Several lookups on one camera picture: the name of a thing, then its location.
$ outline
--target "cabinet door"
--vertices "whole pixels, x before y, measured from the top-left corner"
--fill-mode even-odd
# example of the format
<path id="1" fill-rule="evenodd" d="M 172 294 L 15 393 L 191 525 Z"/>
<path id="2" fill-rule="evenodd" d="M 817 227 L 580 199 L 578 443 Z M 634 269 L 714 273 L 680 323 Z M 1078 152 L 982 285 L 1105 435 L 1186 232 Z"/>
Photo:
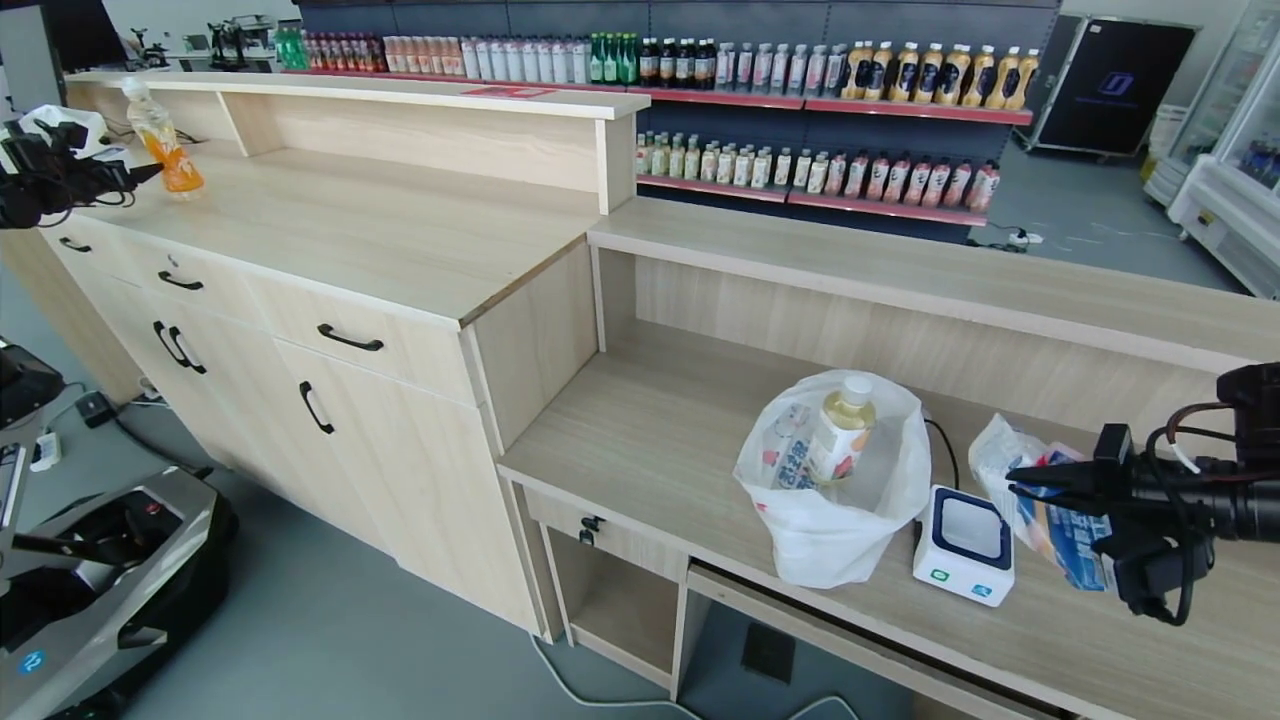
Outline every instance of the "cabinet door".
<path id="1" fill-rule="evenodd" d="M 538 632 L 480 411 L 284 341 L 312 429 L 406 570 Z"/>
<path id="2" fill-rule="evenodd" d="M 360 495 L 316 437 L 275 343 L 265 332 L 182 302 L 160 299 L 178 328 L 179 348 L 205 369 L 201 380 L 243 438 L 241 470 L 271 492 L 385 552 Z"/>
<path id="3" fill-rule="evenodd" d="M 81 272 L 76 279 L 120 345 L 164 395 L 205 452 L 218 462 L 234 468 L 236 443 L 225 434 L 230 418 L 207 395 L 200 375 L 180 360 L 169 337 L 169 324 L 160 319 L 151 296 L 92 270 Z"/>

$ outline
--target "black drawer handle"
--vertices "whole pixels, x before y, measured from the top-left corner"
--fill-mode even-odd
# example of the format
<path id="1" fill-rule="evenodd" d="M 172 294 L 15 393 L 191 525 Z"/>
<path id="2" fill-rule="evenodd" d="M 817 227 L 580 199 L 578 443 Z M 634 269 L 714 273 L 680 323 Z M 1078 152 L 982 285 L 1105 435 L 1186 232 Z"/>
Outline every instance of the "black drawer handle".
<path id="1" fill-rule="evenodd" d="M 182 356 L 182 355 L 178 355 L 177 352 L 174 352 L 173 348 L 169 347 L 169 343 L 164 341 L 164 323 L 161 323 L 160 320 L 156 320 L 155 323 L 151 323 L 151 329 L 154 329 L 156 332 L 156 340 L 160 341 L 160 345 L 164 346 L 165 352 L 169 354 L 169 357 L 173 357 L 174 363 L 177 363 L 182 368 L 189 368 L 191 366 L 191 360 L 187 360 L 186 356 Z"/>
<path id="2" fill-rule="evenodd" d="M 301 383 L 298 383 L 298 392 L 302 393 L 302 402 L 306 404 L 307 413 L 311 413 L 311 419 L 316 421 L 316 427 L 320 428 L 320 432 L 323 432 L 326 436 L 332 436 L 333 434 L 333 424 L 330 424 L 330 423 L 321 423 L 320 421 L 320 416 L 316 415 L 316 409 L 311 406 L 311 397 L 310 397 L 311 396 L 311 383 L 308 380 L 302 380 Z"/>
<path id="3" fill-rule="evenodd" d="M 93 247 L 90 245 L 76 245 L 69 237 L 60 237 L 58 242 L 63 245 L 67 250 L 74 250 L 76 252 L 92 252 Z"/>
<path id="4" fill-rule="evenodd" d="M 338 342 L 340 342 L 343 345 L 349 345 L 352 347 L 358 347 L 361 350 L 367 350 L 370 352 L 378 352 L 379 350 L 381 350 L 383 347 L 385 347 L 385 343 L 383 341 L 380 341 L 380 340 L 371 340 L 369 342 L 358 342 L 358 341 L 355 341 L 355 340 L 347 340 L 347 338 L 342 337 L 340 334 L 333 332 L 333 325 L 330 325 L 329 323 L 324 323 L 321 325 L 316 325 L 316 331 L 319 331 L 321 336 L 324 336 L 324 337 L 329 338 L 329 340 L 335 340 L 335 341 L 338 341 Z"/>
<path id="5" fill-rule="evenodd" d="M 187 355 L 187 351 L 183 350 L 180 345 L 178 345 L 178 336 L 180 336 L 180 334 L 182 334 L 182 331 L 178 329 L 178 325 L 173 325 L 173 327 L 169 328 L 169 340 L 173 341 L 173 346 L 178 348 L 178 352 L 182 352 L 182 356 L 187 361 L 187 366 L 191 368 L 192 370 L 195 370 L 196 374 L 204 375 L 209 370 L 204 365 L 201 365 L 200 363 L 196 363 L 195 360 L 192 360 L 191 356 Z"/>
<path id="6" fill-rule="evenodd" d="M 175 286 L 180 287 L 182 290 L 200 290 L 200 288 L 205 287 L 205 283 L 202 283 L 200 281 L 196 281 L 193 283 L 184 283 L 182 281 L 175 281 L 175 279 L 173 279 L 173 275 L 169 274 L 169 270 L 160 270 L 159 273 L 156 273 L 156 277 L 159 277 L 160 279 L 163 279 L 164 282 L 166 282 L 169 284 L 175 284 Z"/>

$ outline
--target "drawer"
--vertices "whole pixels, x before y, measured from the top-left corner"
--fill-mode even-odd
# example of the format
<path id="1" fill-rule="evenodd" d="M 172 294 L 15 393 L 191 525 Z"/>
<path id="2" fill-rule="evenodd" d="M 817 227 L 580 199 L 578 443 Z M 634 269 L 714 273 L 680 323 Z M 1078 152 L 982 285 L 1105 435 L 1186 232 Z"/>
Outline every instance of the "drawer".
<path id="1" fill-rule="evenodd" d="M 137 283 L 114 225 L 69 215 L 55 227 L 40 228 L 40 233 L 72 275 L 91 269 Z"/>
<path id="2" fill-rule="evenodd" d="M 321 287 L 246 275 L 271 332 L 330 357 L 477 406 L 457 331 Z"/>
<path id="3" fill-rule="evenodd" d="M 120 249 L 145 290 L 251 325 L 264 324 L 243 275 L 230 264 L 132 233 L 122 240 Z"/>
<path id="4" fill-rule="evenodd" d="M 582 519 L 599 518 L 530 488 L 525 488 L 525 496 L 530 518 L 572 538 L 577 538 L 584 529 Z M 591 533 L 595 547 L 668 580 L 684 582 L 685 573 L 689 571 L 689 555 L 630 528 L 609 523 L 608 519 L 599 519 L 598 523 L 600 529 Z"/>
<path id="5" fill-rule="evenodd" d="M 1015 700 L 1012 693 L 1005 696 L 970 683 L 943 667 L 922 662 L 705 568 L 690 568 L 686 583 L 691 593 L 727 605 L 748 618 L 974 717 L 1050 720 L 1059 716 L 1056 708 L 1033 707 Z"/>

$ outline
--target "bottle cap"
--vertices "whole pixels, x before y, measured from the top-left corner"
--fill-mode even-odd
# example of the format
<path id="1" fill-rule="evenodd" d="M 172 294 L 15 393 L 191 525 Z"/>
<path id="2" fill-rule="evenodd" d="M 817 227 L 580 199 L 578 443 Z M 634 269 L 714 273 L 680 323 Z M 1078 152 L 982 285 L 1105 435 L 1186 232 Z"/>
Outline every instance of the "bottle cap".
<path id="1" fill-rule="evenodd" d="M 129 100 L 146 100 L 151 96 L 151 91 L 147 90 L 147 83 L 138 79 L 137 76 L 124 78 L 120 83 L 120 90 L 124 91 L 124 96 Z"/>
<path id="2" fill-rule="evenodd" d="M 872 401 L 872 382 L 865 375 L 849 375 L 840 388 L 840 398 L 863 406 Z"/>

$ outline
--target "glass door fridge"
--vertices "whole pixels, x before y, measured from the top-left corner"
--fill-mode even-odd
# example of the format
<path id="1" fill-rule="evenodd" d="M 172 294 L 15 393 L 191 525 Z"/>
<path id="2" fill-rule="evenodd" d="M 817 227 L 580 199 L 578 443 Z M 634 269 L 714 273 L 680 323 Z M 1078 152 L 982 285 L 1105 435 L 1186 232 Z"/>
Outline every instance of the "glass door fridge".
<path id="1" fill-rule="evenodd" d="M 1280 32 L 1280 0 L 1253 0 L 1201 87 L 1183 129 L 1167 158 L 1161 158 L 1144 187 L 1167 206 L 1187 181 L 1196 158 L 1212 154 L 1228 123 L 1240 106 L 1249 85 L 1265 68 Z"/>
<path id="2" fill-rule="evenodd" d="M 1280 42 L 1274 42 L 1211 154 L 1169 205 L 1251 292 L 1280 301 Z"/>

